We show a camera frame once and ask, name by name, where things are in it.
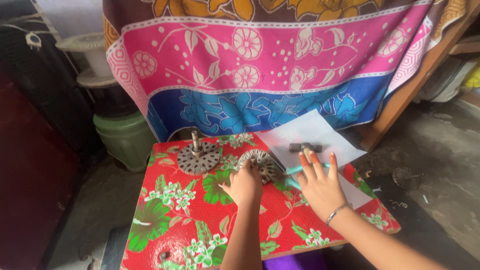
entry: yellow object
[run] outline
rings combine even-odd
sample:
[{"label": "yellow object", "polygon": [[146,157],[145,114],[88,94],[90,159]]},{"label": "yellow object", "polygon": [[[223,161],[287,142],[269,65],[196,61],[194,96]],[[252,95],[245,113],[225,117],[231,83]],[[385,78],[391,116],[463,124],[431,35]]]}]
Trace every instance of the yellow object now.
[{"label": "yellow object", "polygon": [[465,76],[463,84],[468,87],[480,87],[480,62]]}]

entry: blue floral fabric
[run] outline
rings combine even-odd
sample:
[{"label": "blue floral fabric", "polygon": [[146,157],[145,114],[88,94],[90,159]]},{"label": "blue floral fabric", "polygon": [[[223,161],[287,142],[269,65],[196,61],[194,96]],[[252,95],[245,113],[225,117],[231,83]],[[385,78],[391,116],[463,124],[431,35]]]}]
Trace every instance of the blue floral fabric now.
[{"label": "blue floral fabric", "polygon": [[290,95],[164,90],[150,98],[148,120],[161,142],[193,126],[207,136],[269,130],[311,110],[342,129],[374,119],[390,78],[357,78],[331,89]]}]

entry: white wall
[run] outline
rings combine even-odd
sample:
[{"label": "white wall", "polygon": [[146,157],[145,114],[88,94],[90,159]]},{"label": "white wall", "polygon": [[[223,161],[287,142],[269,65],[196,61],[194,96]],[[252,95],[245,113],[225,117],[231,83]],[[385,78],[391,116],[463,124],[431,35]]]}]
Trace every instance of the white wall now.
[{"label": "white wall", "polygon": [[102,0],[36,0],[60,37],[103,32]]}]

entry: hammer head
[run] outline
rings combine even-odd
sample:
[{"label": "hammer head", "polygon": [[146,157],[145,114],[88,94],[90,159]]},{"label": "hammer head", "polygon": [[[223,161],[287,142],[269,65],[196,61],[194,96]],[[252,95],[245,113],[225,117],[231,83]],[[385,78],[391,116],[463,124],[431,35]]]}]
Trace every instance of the hammer head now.
[{"label": "hammer head", "polygon": [[310,143],[301,143],[301,144],[290,144],[289,149],[290,152],[300,152],[303,151],[304,148],[309,148],[315,153],[321,153],[322,152],[322,146],[321,145],[313,145]]}]

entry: hand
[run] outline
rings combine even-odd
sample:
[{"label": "hand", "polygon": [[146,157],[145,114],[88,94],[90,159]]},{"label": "hand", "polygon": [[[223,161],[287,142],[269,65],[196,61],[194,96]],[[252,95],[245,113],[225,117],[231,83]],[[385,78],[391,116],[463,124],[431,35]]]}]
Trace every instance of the hand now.
[{"label": "hand", "polygon": [[322,164],[313,151],[309,152],[313,169],[303,152],[299,153],[303,172],[297,174],[303,195],[317,216],[326,222],[330,214],[347,203],[340,181],[338,180],[336,156],[330,153],[330,171],[325,175]]},{"label": "hand", "polygon": [[240,207],[252,207],[258,204],[262,199],[263,183],[258,173],[258,165],[255,165],[250,171],[252,161],[247,159],[238,172],[230,175],[230,186],[222,184],[223,190],[230,195],[233,201]]}]

